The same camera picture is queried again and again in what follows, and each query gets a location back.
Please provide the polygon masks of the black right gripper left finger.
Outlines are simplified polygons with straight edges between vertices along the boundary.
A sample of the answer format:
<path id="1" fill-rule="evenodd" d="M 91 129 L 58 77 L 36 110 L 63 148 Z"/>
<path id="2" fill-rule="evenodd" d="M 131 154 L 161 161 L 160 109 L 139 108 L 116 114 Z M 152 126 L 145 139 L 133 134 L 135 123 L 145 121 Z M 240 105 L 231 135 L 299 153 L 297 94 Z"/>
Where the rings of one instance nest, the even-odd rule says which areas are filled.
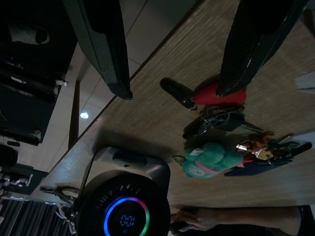
<path id="1" fill-rule="evenodd" d="M 80 48 L 109 90 L 131 100 L 130 75 L 119 0 L 63 0 Z"/>

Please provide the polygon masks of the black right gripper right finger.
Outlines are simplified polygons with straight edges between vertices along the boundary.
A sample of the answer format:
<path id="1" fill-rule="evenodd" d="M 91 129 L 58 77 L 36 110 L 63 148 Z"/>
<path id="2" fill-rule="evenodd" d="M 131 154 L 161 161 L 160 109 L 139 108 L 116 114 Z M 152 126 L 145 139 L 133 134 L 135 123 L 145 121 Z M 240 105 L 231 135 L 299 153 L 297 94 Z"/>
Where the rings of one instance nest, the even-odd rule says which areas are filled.
<path id="1" fill-rule="evenodd" d="M 216 90 L 245 88 L 280 48 L 310 0 L 240 0 L 224 49 Z"/>

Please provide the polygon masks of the key bunch with red tag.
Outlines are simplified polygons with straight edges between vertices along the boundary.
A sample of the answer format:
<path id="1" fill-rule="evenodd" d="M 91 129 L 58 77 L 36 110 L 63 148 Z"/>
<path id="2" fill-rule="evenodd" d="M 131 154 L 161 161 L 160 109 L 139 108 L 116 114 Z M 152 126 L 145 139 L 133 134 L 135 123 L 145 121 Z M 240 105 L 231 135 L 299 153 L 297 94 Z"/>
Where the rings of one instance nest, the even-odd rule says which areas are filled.
<path id="1" fill-rule="evenodd" d="M 247 93 L 244 88 L 219 97 L 218 82 L 205 86 L 193 96 L 189 95 L 187 88 L 169 78 L 162 79 L 160 86 L 186 109 L 198 113 L 198 118 L 184 128 L 184 139 L 203 135 L 211 128 L 227 132 L 239 127 L 259 133 L 263 131 L 245 121 L 243 110 Z"/>

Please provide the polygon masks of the person's right hand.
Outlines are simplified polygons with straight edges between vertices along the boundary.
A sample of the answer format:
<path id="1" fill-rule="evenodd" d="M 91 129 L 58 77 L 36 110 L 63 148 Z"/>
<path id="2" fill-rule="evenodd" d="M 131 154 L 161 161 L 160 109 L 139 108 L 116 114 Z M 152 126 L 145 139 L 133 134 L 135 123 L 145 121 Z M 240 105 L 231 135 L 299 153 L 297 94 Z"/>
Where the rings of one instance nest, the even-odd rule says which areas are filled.
<path id="1" fill-rule="evenodd" d="M 185 222 L 189 229 L 206 231 L 218 225 L 218 212 L 210 208 L 184 208 L 171 215 L 171 223 Z"/>

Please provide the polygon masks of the brown plush key bunch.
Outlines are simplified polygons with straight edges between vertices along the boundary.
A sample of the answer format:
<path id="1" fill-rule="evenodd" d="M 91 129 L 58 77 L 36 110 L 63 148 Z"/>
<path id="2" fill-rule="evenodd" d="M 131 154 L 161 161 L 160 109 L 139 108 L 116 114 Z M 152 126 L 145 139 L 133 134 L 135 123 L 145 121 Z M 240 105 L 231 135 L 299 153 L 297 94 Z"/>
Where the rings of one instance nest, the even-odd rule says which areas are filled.
<path id="1" fill-rule="evenodd" d="M 295 141 L 289 134 L 279 139 L 274 138 L 273 132 L 250 134 L 237 145 L 244 160 L 237 168 L 245 168 L 251 164 L 276 166 L 285 165 L 299 154 L 313 147 L 311 142 Z"/>

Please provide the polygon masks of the black cabinet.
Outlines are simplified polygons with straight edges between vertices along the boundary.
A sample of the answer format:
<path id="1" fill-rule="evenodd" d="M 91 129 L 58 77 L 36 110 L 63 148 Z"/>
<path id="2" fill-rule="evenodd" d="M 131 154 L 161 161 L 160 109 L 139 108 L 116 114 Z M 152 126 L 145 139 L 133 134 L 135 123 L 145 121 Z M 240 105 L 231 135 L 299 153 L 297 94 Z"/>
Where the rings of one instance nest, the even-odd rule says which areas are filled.
<path id="1" fill-rule="evenodd" d="M 43 142 L 77 39 L 63 0 L 0 0 L 0 135 Z"/>

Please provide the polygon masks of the grey pleated curtain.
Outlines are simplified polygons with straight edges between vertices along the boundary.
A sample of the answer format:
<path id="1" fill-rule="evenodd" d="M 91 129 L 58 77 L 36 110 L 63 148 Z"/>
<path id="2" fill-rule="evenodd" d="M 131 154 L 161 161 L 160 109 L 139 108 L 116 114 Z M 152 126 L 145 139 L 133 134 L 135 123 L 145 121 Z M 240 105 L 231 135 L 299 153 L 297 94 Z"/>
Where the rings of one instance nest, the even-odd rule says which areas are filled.
<path id="1" fill-rule="evenodd" d="M 58 207 L 35 201 L 0 201 L 0 236 L 76 236 Z"/>

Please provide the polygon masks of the brown wooden post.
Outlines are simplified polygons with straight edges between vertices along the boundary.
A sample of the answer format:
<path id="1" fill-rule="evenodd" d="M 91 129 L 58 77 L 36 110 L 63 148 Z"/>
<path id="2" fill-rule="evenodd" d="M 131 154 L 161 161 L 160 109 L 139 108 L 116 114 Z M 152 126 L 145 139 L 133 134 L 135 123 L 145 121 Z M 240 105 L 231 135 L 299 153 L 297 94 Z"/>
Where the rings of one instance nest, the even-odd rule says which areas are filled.
<path id="1" fill-rule="evenodd" d="M 68 139 L 68 149 L 76 143 L 79 133 L 79 105 L 80 105 L 80 81 L 77 80 L 75 83 L 70 128 L 69 128 L 69 139 Z"/>

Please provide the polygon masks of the green plush frog keychain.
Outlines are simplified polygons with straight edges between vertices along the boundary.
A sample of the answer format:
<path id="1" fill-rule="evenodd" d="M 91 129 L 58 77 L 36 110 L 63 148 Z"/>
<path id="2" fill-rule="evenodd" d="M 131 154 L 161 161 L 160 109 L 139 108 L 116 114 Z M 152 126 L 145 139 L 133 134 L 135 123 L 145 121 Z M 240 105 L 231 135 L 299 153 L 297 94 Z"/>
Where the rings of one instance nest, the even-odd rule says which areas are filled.
<path id="1" fill-rule="evenodd" d="M 244 160 L 239 152 L 226 150 L 219 143 L 188 148 L 184 156 L 174 155 L 172 159 L 188 177 L 196 178 L 211 178 L 238 166 Z"/>

